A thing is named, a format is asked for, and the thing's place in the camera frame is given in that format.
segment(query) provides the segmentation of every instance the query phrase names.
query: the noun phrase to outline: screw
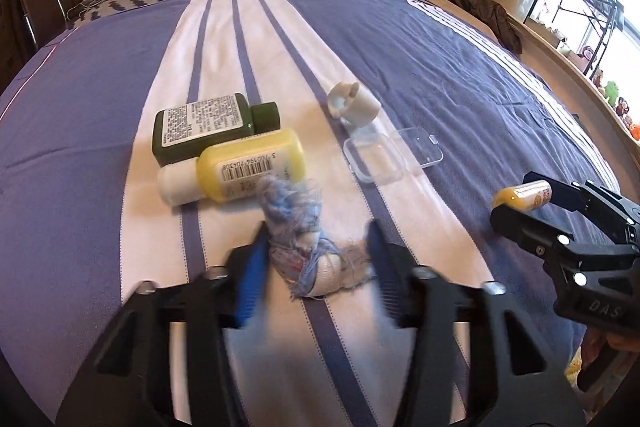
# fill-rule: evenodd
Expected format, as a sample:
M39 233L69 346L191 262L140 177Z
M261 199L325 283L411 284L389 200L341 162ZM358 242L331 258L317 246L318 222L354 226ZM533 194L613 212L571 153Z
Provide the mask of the screw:
M156 283L153 281L143 281L138 284L136 288L136 293L138 295L151 295L156 292Z
M211 268L207 268L207 271L204 272L204 278L209 279L210 281L217 281L219 279L224 279L229 275L229 270L227 270L224 266L212 266Z
M418 279L436 279L438 274L427 266L416 266L412 270L412 275Z
M504 287L504 284L500 284L499 282L495 281L488 281L483 283L482 289L489 295L503 295L507 293L507 288Z

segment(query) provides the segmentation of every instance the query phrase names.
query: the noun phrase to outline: barcode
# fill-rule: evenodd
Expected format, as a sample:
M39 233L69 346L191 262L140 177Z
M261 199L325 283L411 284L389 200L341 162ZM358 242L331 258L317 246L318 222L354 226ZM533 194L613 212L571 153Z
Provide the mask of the barcode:
M231 182L239 178L248 178L256 174L263 174L273 169L271 158L268 156L260 156L238 163L229 163L222 168L222 179L225 182Z

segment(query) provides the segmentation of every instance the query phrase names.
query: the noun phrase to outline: hand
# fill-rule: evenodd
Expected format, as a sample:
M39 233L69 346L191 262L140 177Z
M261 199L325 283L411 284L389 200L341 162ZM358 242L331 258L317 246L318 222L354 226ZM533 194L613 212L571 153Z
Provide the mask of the hand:
M598 358L600 350L605 343L613 349L619 351L630 351L632 353L640 353L640 338L637 337L621 337L615 333L604 333L603 331L595 328L587 328L584 337L582 338L582 346L580 346L580 355L582 356L582 365L588 366L591 362ZM633 364L636 356L629 357L628 367Z

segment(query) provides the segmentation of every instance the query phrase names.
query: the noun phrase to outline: small yellow bottle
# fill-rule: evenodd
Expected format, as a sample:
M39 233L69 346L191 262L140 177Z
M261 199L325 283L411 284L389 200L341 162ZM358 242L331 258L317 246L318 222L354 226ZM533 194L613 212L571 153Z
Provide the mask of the small yellow bottle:
M169 206L210 198L218 203L255 194L265 174L293 183L305 176L305 159L292 129L207 147L199 158L165 165L158 172L162 200Z
M529 212L551 200L551 185L544 180L525 183L498 190L494 196L494 208L506 204L516 210Z

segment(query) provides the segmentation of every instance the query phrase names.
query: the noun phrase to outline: green bottle cap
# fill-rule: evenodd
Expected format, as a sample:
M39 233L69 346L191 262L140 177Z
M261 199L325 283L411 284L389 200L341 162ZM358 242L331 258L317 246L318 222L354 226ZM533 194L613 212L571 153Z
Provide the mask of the green bottle cap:
M254 134L277 131L280 128L280 112L275 102L252 105L251 118L254 120Z

